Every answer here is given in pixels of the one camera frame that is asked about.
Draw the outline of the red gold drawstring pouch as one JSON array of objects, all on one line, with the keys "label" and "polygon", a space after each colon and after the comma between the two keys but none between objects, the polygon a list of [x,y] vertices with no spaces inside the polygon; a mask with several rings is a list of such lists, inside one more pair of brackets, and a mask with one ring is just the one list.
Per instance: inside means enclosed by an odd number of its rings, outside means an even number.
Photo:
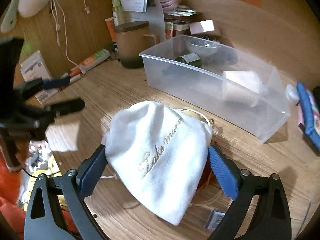
[{"label": "red gold drawstring pouch", "polygon": [[[204,114],[200,113],[199,111],[196,111],[194,109],[190,108],[176,108],[176,110],[187,114],[188,116],[191,116],[197,120],[200,120],[202,122],[206,122],[209,126],[214,128],[214,119],[209,119],[207,118]],[[209,161],[206,162],[206,165],[204,167],[200,182],[197,186],[196,194],[200,193],[204,189],[208,187],[208,185],[215,179],[215,175],[210,168]],[[210,206],[217,201],[217,199],[221,196],[222,194],[222,189],[219,189],[219,191],[211,198],[208,200],[193,200],[190,204],[189,207],[202,207],[202,208],[210,208]]]}]

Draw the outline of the white drawstring pouch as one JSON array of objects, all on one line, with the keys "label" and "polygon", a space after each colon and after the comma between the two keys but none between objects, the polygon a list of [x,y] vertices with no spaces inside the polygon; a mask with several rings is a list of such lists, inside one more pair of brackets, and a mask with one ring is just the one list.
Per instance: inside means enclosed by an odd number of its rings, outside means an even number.
[{"label": "white drawstring pouch", "polygon": [[200,112],[143,101],[116,113],[101,142],[136,200],[178,225],[196,193],[212,136]]}]

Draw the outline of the white printed box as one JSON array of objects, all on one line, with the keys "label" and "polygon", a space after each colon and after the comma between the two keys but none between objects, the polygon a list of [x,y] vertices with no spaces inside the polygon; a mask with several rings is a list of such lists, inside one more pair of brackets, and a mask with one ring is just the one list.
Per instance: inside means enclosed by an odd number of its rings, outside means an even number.
[{"label": "white printed box", "polygon": [[[52,79],[52,75],[47,69],[42,54],[39,50],[21,63],[21,74],[25,81],[31,81],[38,78],[43,78],[44,80]],[[44,104],[57,92],[57,88],[51,90],[42,90],[35,95],[35,98],[37,98],[39,103]]]}]

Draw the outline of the barcode card packet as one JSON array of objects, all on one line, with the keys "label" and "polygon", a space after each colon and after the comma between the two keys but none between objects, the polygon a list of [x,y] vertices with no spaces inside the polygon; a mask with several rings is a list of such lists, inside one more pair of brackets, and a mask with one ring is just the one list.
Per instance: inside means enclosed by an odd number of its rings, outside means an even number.
[{"label": "barcode card packet", "polygon": [[225,214],[225,212],[212,210],[204,228],[208,231],[214,231],[224,218]]}]

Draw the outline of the white orange tube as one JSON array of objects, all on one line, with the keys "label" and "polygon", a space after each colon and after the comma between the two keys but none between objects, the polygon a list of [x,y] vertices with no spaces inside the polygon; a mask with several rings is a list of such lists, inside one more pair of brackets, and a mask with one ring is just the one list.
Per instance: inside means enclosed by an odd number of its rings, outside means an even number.
[{"label": "white orange tube", "polygon": [[71,70],[70,76],[78,75],[80,73],[86,74],[89,70],[104,62],[110,57],[110,52],[107,49],[102,49],[94,55],[82,61],[77,67]]}]

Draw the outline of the brown jar with lid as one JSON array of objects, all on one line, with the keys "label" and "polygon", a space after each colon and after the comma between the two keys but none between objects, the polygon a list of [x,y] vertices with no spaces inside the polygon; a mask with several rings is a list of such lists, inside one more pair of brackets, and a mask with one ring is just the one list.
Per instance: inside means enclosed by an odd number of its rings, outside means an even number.
[{"label": "brown jar with lid", "polygon": [[125,68],[143,67],[143,59],[139,54],[159,43],[159,35],[150,31],[148,21],[120,24],[114,31],[119,58]]}]

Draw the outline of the blue patchwork pouch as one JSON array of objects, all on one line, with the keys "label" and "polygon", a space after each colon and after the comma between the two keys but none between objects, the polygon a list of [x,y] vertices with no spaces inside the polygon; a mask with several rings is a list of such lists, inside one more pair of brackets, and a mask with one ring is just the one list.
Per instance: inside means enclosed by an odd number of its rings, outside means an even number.
[{"label": "blue patchwork pouch", "polygon": [[296,89],[303,117],[303,124],[298,126],[302,128],[304,135],[319,151],[319,108],[317,102],[313,94],[301,82],[297,83]]}]

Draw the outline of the white round jar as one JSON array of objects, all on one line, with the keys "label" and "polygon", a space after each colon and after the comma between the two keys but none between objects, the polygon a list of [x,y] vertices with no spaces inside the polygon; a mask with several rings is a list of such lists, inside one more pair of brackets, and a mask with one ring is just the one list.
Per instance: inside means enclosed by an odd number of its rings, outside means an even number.
[{"label": "white round jar", "polygon": [[286,98],[290,104],[292,104],[292,105],[299,104],[299,94],[298,94],[296,87],[294,87],[293,85],[288,84],[286,86],[285,95],[286,95]]}]

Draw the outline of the white paper note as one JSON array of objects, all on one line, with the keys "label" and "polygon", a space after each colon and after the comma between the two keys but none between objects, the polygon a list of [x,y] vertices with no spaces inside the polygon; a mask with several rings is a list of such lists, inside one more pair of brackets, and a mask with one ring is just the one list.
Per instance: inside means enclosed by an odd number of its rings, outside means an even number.
[{"label": "white paper note", "polygon": [[112,4],[125,12],[146,12],[147,8],[147,0],[112,0]]}]

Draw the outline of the frosted white plastic cup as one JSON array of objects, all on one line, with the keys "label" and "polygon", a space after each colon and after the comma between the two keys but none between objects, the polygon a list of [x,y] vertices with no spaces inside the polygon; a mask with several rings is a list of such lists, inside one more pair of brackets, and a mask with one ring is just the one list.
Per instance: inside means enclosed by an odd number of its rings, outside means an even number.
[{"label": "frosted white plastic cup", "polygon": [[224,71],[222,98],[225,101],[257,105],[263,91],[260,76],[253,71]]}]

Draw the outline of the black orange zipper case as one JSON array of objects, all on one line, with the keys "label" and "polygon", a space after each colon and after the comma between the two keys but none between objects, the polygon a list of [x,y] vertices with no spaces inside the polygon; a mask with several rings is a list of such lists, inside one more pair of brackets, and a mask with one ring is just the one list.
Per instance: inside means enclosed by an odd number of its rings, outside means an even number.
[{"label": "black orange zipper case", "polygon": [[320,86],[315,87],[312,90],[312,93],[313,93],[313,97],[315,98],[317,104],[319,104],[319,102],[320,102]]}]

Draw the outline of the dark green dropper bottle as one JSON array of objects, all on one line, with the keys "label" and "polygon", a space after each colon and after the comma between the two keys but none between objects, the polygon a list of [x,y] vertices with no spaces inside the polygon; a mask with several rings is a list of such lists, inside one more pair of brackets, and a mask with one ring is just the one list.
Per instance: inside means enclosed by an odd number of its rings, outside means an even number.
[{"label": "dark green dropper bottle", "polygon": [[[181,55],[175,59],[176,62],[188,64],[190,66],[194,66],[197,68],[202,67],[202,60],[200,56],[196,53],[189,53],[185,55]],[[180,70],[180,66],[176,64],[170,64],[170,66],[164,70],[162,70],[163,75],[177,75],[177,76],[184,76],[186,75],[188,70],[186,68],[182,68]]]}]

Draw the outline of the stack of books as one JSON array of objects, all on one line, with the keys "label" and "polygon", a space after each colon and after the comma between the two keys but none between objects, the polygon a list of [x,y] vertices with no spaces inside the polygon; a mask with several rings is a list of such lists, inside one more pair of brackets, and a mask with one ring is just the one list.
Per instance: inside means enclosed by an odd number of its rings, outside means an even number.
[{"label": "stack of books", "polygon": [[178,35],[190,35],[191,23],[201,18],[202,12],[176,7],[172,10],[164,10],[165,37],[170,39]]}]

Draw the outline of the clear glass bowl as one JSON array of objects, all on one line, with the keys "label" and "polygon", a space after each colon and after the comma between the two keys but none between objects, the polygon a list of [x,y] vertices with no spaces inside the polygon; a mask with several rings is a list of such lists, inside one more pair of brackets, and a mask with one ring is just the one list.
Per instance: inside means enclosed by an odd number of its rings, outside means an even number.
[{"label": "clear glass bowl", "polygon": [[219,42],[215,41],[191,41],[187,42],[187,49],[191,53],[195,53],[200,57],[209,57],[215,54],[220,46]]}]

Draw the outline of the small pink cardboard box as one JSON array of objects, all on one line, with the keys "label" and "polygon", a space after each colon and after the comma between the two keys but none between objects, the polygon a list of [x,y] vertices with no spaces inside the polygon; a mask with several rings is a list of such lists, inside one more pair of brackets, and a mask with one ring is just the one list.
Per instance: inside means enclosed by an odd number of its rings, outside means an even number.
[{"label": "small pink cardboard box", "polygon": [[189,24],[191,35],[221,36],[219,26],[213,20],[205,20]]}]

